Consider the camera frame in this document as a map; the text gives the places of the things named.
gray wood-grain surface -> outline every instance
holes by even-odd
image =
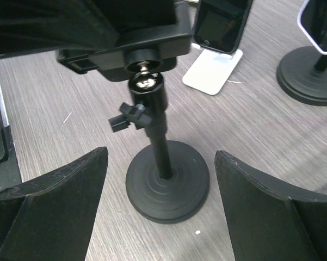
[[[109,149],[88,261],[234,260],[213,164],[217,150],[284,181],[327,194],[327,107],[291,99],[275,79],[280,59],[309,45],[296,23],[302,3],[255,0],[241,43],[244,57],[230,77],[241,83],[226,83],[220,94],[207,96],[182,84],[198,50],[180,57],[177,68],[164,74],[170,101],[168,138],[195,147],[211,173],[206,204],[177,225],[146,220],[126,196],[127,167],[149,141],[134,128],[115,134],[110,129],[108,119],[118,114],[123,101],[130,102],[125,82],[111,83],[97,72],[77,75],[57,64],[53,53],[0,60],[25,181],[97,146]]]

white phone stand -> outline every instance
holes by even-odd
[[[243,52],[233,55],[221,54],[204,49],[190,69],[183,76],[183,83],[208,95],[216,95],[237,66]]]

tripod mount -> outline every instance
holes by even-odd
[[[291,51],[278,65],[277,81],[291,98],[327,106],[327,55],[319,54],[313,46]]]
[[[123,103],[121,114],[109,120],[114,132],[133,123],[144,129],[151,145],[142,149],[129,165],[128,198],[134,208],[157,223],[177,223],[193,216],[209,192],[209,170],[191,146],[167,141],[165,111],[168,99],[163,76],[149,72],[150,62],[138,63],[140,72],[129,81],[134,105]]]

smartphone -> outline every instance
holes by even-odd
[[[306,0],[298,15],[298,25],[315,48],[327,55],[327,0]]]
[[[193,40],[211,51],[233,54],[248,19],[253,0],[200,0]]]

round base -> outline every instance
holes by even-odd
[[[327,69],[318,72],[314,65],[321,54],[312,47],[295,49],[283,57],[277,68],[277,81],[295,100],[315,106],[327,106]]]
[[[178,223],[203,206],[209,192],[209,170],[203,157],[191,146],[167,141],[173,177],[159,177],[152,146],[132,160],[126,177],[128,198],[134,208],[156,223]]]

